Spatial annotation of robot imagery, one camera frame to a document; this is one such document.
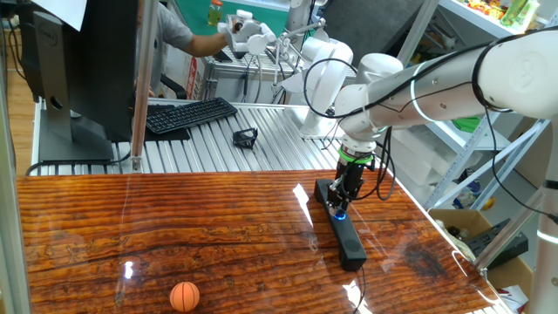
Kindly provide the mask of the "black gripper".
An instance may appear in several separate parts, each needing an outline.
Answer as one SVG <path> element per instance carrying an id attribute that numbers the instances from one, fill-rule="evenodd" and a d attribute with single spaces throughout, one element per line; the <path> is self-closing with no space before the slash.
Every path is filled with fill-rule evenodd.
<path id="1" fill-rule="evenodd" d="M 326 205 L 330 214 L 346 212 L 364 184 L 365 164 L 339 160 L 334 184 L 327 187 Z"/>

